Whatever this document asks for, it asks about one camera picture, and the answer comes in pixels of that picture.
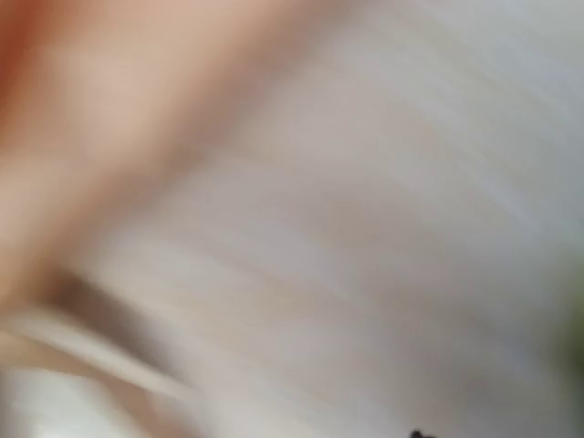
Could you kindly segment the pink wrapping paper sheet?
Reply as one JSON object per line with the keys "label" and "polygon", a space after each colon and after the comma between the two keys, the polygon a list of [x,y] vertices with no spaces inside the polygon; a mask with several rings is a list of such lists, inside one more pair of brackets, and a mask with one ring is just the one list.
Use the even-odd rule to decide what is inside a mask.
{"label": "pink wrapping paper sheet", "polygon": [[63,255],[168,167],[190,115],[337,1],[4,1],[1,310],[54,287]]}

